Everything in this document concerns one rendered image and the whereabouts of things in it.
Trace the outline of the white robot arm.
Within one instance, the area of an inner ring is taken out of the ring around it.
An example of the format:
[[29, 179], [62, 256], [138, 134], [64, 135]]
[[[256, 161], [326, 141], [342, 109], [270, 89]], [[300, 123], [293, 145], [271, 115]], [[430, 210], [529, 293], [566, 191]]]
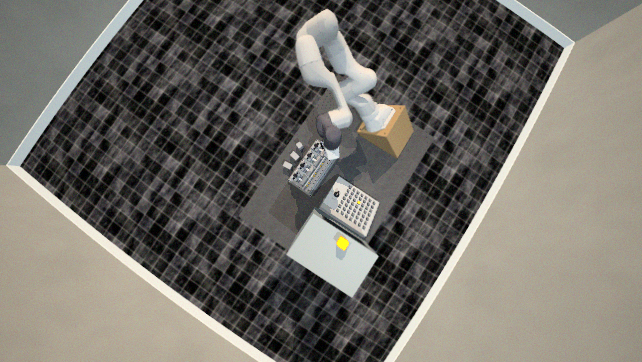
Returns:
[[[324, 47], [335, 72], [345, 74], [349, 78], [338, 83], [334, 73], [324, 64], [319, 50], [321, 46]], [[376, 86], [376, 74], [355, 61], [339, 31], [334, 13], [326, 9], [308, 20], [296, 35], [295, 50], [304, 81], [309, 85], [331, 90], [338, 106], [337, 109], [320, 114], [316, 118], [317, 132], [319, 131], [319, 136], [323, 138], [328, 160], [339, 158], [339, 145], [342, 140], [340, 129], [347, 128], [352, 123], [353, 118], [347, 103], [357, 110], [367, 131], [376, 132], [386, 128], [396, 111], [385, 104], [377, 104], [370, 95], [363, 94]]]

